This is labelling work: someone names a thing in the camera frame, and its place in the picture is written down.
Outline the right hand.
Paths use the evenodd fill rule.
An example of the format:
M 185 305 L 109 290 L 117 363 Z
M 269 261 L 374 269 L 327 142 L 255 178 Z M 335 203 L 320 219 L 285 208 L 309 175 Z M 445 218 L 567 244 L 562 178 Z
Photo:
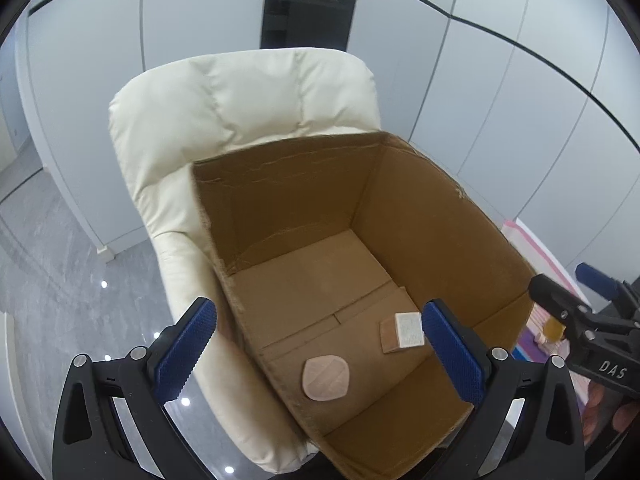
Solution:
M 624 432 L 638 414 L 638 401 L 622 401 L 615 391 L 592 380 L 582 412 L 582 440 L 588 445 L 607 426 Z

